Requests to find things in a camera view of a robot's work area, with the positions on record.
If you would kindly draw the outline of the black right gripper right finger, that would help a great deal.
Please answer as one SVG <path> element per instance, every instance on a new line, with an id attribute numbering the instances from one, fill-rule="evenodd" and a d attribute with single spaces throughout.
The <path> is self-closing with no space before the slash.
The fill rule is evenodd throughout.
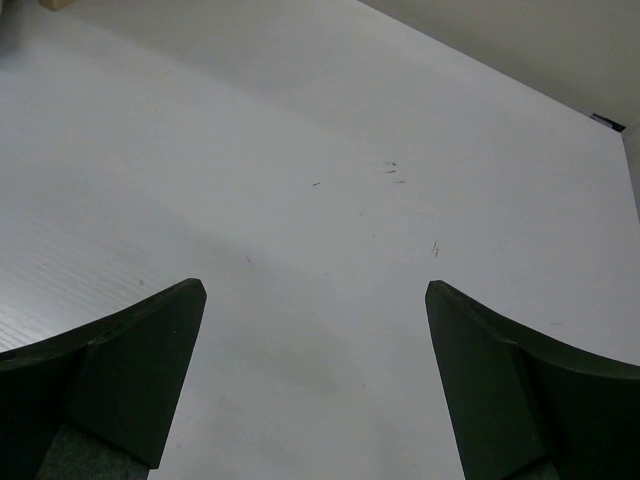
<path id="1" fill-rule="evenodd" d="M 638 478 L 638 366 L 553 339 L 441 280 L 425 306 L 465 478 Z"/>

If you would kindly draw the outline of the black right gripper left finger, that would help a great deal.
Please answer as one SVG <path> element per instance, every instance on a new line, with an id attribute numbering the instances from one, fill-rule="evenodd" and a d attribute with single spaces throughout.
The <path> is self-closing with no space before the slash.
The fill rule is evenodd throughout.
<path id="1" fill-rule="evenodd" d="M 1 355 L 4 479 L 145 479 L 158 468 L 203 318 L 202 282 Z"/>

